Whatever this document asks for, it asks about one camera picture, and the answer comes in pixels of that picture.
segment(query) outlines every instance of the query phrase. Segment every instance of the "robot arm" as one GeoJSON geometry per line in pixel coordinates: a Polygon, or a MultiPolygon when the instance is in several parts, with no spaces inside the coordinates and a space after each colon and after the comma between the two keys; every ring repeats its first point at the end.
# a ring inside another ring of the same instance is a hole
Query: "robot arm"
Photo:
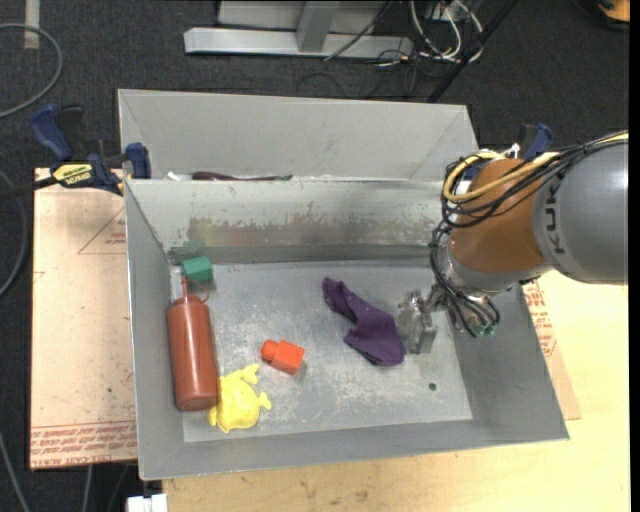
{"type": "Polygon", "coordinates": [[[627,279],[628,132],[510,158],[480,151],[449,166],[431,243],[435,284],[420,309],[490,334],[496,293],[556,269],[587,283],[627,279]],[[463,174],[479,167],[464,193],[463,174]]]}

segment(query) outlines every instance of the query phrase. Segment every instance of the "green connector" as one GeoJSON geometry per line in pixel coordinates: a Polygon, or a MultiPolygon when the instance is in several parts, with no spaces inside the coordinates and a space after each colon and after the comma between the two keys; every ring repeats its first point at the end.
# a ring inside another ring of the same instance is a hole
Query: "green connector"
{"type": "Polygon", "coordinates": [[[182,262],[184,274],[190,281],[200,284],[209,284],[213,281],[213,267],[206,256],[198,256],[182,262]]]}
{"type": "Polygon", "coordinates": [[[467,325],[471,332],[476,336],[482,336],[484,334],[485,326],[480,322],[480,319],[476,315],[471,315],[467,318],[467,325]]]}

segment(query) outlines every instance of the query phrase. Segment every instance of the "blue clamp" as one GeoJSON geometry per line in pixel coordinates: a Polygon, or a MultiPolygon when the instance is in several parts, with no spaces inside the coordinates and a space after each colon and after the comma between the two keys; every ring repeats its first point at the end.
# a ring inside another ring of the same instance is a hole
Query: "blue clamp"
{"type": "Polygon", "coordinates": [[[536,126],[538,128],[538,131],[535,135],[535,138],[533,139],[533,142],[530,143],[527,152],[522,157],[527,162],[530,162],[537,156],[544,153],[547,149],[549,149],[549,146],[551,146],[551,143],[553,142],[553,134],[546,125],[537,123],[536,126]]]}
{"type": "Polygon", "coordinates": [[[151,177],[147,149],[139,142],[129,144],[125,153],[111,158],[103,159],[98,153],[83,154],[83,150],[79,149],[83,144],[77,135],[81,131],[79,124],[81,113],[79,107],[73,107],[73,112],[71,107],[68,110],[59,111],[55,105],[49,104],[30,119],[31,128],[40,143],[51,149],[57,157],[57,162],[49,169],[51,179],[55,178],[55,181],[63,187],[92,187],[120,195],[118,185],[122,180],[111,170],[112,165],[130,161],[135,178],[151,177]],[[66,121],[65,126],[71,129],[73,135],[76,135],[78,139],[76,144],[69,143],[69,139],[60,127],[60,116],[66,121]]]}

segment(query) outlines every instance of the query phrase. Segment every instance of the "clamp handle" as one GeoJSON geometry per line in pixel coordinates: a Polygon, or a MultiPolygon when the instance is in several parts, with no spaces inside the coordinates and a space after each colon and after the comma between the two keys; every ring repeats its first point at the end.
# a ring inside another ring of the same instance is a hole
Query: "clamp handle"
{"type": "Polygon", "coordinates": [[[73,156],[73,148],[58,126],[57,113],[56,106],[49,104],[36,112],[29,122],[40,143],[51,149],[59,162],[64,162],[73,156]]]}
{"type": "Polygon", "coordinates": [[[125,154],[133,166],[134,178],[151,178],[151,163],[147,148],[140,142],[132,142],[125,148],[125,154]]]}

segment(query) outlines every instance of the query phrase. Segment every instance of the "orange block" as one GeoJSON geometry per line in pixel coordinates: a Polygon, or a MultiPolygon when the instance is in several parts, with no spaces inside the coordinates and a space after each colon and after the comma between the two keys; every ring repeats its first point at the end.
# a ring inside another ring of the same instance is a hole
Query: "orange block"
{"type": "Polygon", "coordinates": [[[285,340],[267,340],[262,344],[260,354],[274,368],[294,375],[302,364],[304,349],[285,340]]]}

